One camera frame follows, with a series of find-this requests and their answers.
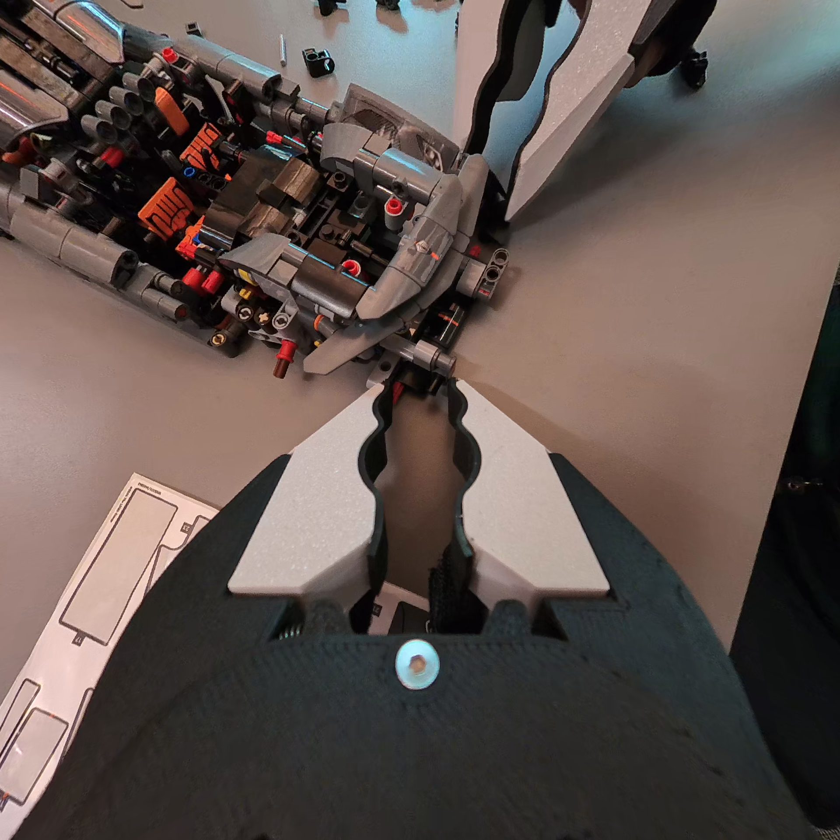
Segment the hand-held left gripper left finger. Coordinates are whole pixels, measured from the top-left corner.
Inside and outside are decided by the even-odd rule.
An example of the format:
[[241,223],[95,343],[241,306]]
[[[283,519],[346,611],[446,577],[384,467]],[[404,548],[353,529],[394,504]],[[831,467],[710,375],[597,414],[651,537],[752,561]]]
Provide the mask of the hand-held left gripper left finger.
[[228,581],[232,593],[328,599],[346,611],[379,593],[387,537],[375,481],[391,423],[392,388],[375,384],[292,450]]

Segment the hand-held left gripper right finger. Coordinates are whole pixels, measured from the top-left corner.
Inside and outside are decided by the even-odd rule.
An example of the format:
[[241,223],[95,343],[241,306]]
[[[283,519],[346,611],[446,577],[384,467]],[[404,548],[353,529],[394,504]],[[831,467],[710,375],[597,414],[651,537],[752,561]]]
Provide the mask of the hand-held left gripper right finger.
[[610,584],[549,450],[463,380],[448,385],[454,462],[455,572],[487,610],[519,602],[596,599]]

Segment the white sticker sheet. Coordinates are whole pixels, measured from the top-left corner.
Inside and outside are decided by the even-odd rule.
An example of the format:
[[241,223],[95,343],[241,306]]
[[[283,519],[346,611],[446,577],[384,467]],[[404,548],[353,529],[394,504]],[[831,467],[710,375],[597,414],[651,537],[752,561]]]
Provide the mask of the white sticker sheet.
[[272,465],[240,491],[234,523],[133,476],[73,574],[2,703],[2,838],[38,802],[59,816],[55,786],[83,795],[185,690],[302,621],[294,602],[228,592],[228,558],[280,477]]

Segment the grey lego car model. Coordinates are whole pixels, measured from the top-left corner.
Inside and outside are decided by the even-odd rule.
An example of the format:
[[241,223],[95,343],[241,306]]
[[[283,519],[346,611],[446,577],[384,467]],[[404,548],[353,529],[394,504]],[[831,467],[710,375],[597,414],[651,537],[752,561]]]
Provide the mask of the grey lego car model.
[[435,395],[509,254],[479,154],[371,91],[325,107],[200,36],[2,2],[2,235],[221,354]]

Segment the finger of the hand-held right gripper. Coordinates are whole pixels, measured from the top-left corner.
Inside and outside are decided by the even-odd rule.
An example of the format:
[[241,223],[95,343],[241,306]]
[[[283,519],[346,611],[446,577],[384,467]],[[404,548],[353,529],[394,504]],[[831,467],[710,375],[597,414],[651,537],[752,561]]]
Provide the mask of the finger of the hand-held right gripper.
[[493,109],[527,92],[527,2],[464,1],[458,11],[455,141],[466,154],[487,144]]
[[552,66],[539,116],[514,159],[506,222],[541,192],[577,140],[632,76],[631,48],[654,31],[655,5],[649,1],[585,3],[575,39]]

